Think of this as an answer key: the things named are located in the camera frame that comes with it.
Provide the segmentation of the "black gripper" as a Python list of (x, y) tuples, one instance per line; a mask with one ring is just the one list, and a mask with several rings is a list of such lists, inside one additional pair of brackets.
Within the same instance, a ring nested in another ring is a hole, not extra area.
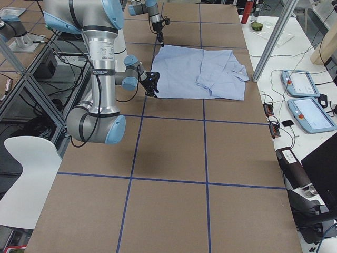
[(145, 89), (146, 96), (153, 96), (155, 98), (158, 98), (157, 84), (159, 78), (160, 78), (159, 72), (144, 72), (143, 74), (141, 74), (140, 83)]
[(164, 47), (164, 35), (162, 33), (162, 29), (165, 25), (164, 20), (159, 20), (158, 22), (152, 23), (152, 29), (157, 34), (157, 40), (161, 47)]

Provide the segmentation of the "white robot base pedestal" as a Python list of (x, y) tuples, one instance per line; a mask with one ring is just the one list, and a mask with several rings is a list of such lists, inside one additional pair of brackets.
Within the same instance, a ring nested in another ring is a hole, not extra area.
[(124, 64), (125, 58), (128, 56), (125, 38), (123, 30), (118, 31), (118, 36), (114, 41), (114, 62), (115, 62), (115, 70), (117, 72), (124, 72), (126, 70), (126, 66)]

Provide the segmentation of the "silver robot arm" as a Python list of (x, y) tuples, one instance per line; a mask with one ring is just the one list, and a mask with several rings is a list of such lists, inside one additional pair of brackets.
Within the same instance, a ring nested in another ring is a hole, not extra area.
[(128, 6), (128, 12), (131, 16), (148, 14), (151, 32), (156, 34), (156, 40), (159, 42), (160, 46), (165, 46), (162, 29), (164, 26), (170, 24), (170, 19), (163, 17), (162, 14), (160, 14), (157, 1), (131, 1)]
[(126, 118), (116, 105), (115, 87), (133, 90), (141, 84), (147, 96), (156, 96), (160, 77), (134, 55), (124, 59), (125, 71), (115, 70), (115, 40), (124, 27), (120, 1), (46, 1), (43, 13), (51, 28), (81, 35), (88, 50), (91, 90), (67, 117), (69, 135), (84, 143), (119, 143)]

